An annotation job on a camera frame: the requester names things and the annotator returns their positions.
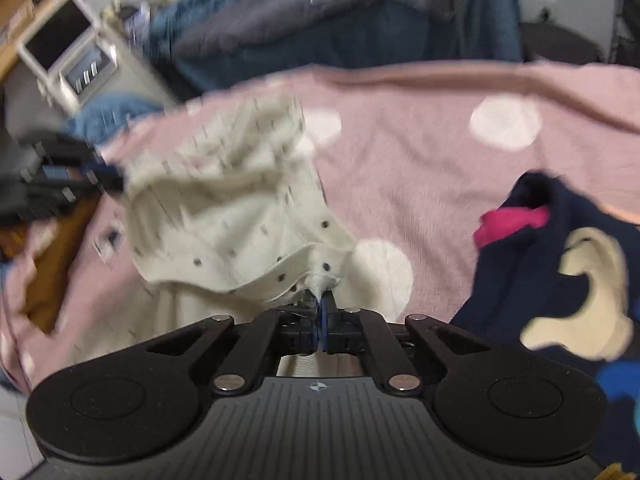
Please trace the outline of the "cream polka dot shirt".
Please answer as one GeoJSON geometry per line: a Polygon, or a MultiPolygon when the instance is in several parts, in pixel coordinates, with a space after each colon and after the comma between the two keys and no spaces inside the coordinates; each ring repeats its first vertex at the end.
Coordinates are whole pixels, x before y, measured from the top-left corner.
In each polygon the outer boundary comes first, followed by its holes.
{"type": "Polygon", "coordinates": [[[130,162],[125,234],[137,273],[110,288],[70,362],[334,288],[356,243],[329,210],[311,157],[341,128],[335,110],[263,96],[212,118],[169,154],[130,162]]]}

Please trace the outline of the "navy cartoon print garment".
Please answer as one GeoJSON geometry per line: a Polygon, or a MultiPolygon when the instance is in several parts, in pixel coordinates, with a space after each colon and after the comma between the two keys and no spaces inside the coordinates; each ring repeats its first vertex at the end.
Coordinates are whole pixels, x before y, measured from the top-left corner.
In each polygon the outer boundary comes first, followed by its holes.
{"type": "Polygon", "coordinates": [[[576,367],[604,391],[593,457],[639,469],[639,228],[542,172],[480,218],[471,296],[451,322],[576,367]]]}

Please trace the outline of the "blue crumpled blanket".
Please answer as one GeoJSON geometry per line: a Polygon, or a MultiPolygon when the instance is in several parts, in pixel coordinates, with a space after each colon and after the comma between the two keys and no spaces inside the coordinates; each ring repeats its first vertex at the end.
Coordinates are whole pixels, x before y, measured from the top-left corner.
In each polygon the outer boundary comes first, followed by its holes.
{"type": "Polygon", "coordinates": [[[92,145],[102,145],[128,129],[129,123],[164,108],[143,96],[130,92],[110,92],[97,96],[66,119],[62,133],[92,145]]]}

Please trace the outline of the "black round stool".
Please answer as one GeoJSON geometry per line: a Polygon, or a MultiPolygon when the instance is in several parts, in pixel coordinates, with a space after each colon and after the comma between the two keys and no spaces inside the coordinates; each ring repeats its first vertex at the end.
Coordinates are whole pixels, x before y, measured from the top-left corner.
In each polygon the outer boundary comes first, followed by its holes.
{"type": "Polygon", "coordinates": [[[573,65],[603,63],[601,49],[588,38],[552,23],[520,25],[526,62],[549,61],[573,65]]]}

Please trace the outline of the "pink dotted bed sheet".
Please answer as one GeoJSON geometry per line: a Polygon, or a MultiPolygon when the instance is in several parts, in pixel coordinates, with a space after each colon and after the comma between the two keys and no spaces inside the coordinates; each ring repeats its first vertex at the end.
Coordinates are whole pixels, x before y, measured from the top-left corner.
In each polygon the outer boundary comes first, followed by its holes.
{"type": "MultiPolygon", "coordinates": [[[[332,288],[345,307],[391,321],[412,311],[449,320],[469,295],[478,219],[529,170],[563,178],[600,204],[639,208],[639,74],[552,63],[425,63],[379,70],[293,70],[196,99],[135,122],[103,149],[126,171],[169,154],[221,113],[263,96],[290,96],[341,117],[312,154],[326,204],[356,246],[332,288]]],[[[105,313],[112,287],[136,276],[124,200],[104,197],[70,269],[55,328],[23,315],[34,259],[56,221],[28,233],[4,296],[1,373],[21,392],[70,364],[79,337],[105,313]]]]}

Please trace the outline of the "brown cloth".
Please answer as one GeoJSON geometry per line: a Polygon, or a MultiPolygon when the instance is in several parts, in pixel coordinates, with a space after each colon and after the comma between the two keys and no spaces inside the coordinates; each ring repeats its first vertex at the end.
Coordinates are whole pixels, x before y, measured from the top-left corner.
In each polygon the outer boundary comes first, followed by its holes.
{"type": "MultiPolygon", "coordinates": [[[[69,214],[56,219],[56,231],[52,240],[35,256],[35,275],[26,285],[26,295],[20,313],[38,328],[50,334],[70,282],[70,269],[81,248],[85,232],[101,201],[101,195],[82,198],[69,214]]],[[[9,262],[21,255],[26,248],[28,223],[1,227],[1,262],[9,262]]],[[[9,301],[1,293],[1,328],[7,332],[12,327],[9,301]]]]}

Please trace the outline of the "white machine with control panel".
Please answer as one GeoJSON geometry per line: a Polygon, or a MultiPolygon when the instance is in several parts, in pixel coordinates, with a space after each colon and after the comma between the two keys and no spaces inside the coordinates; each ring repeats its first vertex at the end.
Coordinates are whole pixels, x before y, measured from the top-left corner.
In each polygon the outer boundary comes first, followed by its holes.
{"type": "Polygon", "coordinates": [[[177,99],[86,0],[52,0],[15,41],[42,93],[70,116],[97,96],[129,92],[172,107],[177,99]]]}

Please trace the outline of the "dark blue massage bed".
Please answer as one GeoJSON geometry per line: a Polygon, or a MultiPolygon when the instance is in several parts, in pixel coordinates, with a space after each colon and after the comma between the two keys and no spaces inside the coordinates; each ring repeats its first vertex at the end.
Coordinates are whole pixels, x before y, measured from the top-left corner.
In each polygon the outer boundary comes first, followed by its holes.
{"type": "Polygon", "coordinates": [[[306,65],[521,61],[518,0],[177,0],[143,53],[180,96],[306,65]]]}

